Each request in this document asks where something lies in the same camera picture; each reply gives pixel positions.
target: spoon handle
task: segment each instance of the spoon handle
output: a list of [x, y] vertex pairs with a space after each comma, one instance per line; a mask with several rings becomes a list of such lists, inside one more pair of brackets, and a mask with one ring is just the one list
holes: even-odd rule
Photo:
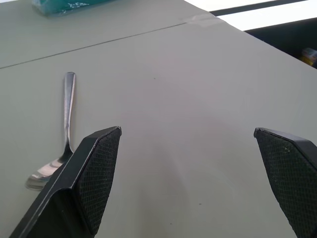
[[64, 134], [65, 148], [70, 147], [70, 116], [73, 105], [76, 74], [68, 72], [64, 77]]

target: metal spoon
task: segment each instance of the metal spoon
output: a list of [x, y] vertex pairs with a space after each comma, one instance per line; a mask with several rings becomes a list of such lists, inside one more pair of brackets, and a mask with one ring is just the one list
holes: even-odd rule
[[72, 155], [73, 150], [70, 148], [70, 116], [74, 97], [76, 75], [68, 72], [64, 77], [64, 135], [65, 149], [63, 155], [47, 165], [44, 165], [35, 171], [25, 182], [25, 186], [31, 190], [42, 190], [49, 181], [52, 174], [65, 163]]

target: spoon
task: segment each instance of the spoon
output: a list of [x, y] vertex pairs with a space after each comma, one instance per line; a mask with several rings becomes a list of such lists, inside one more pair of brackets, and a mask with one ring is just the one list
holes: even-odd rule
[[54, 160], [47, 165], [44, 165], [35, 171], [25, 182], [25, 186], [31, 190], [40, 191], [45, 184], [50, 180], [52, 174], [73, 155], [73, 150], [70, 147], [70, 116], [73, 105], [74, 88], [76, 75], [73, 72], [68, 72], [64, 77], [64, 135], [65, 146], [64, 153], [60, 158]]

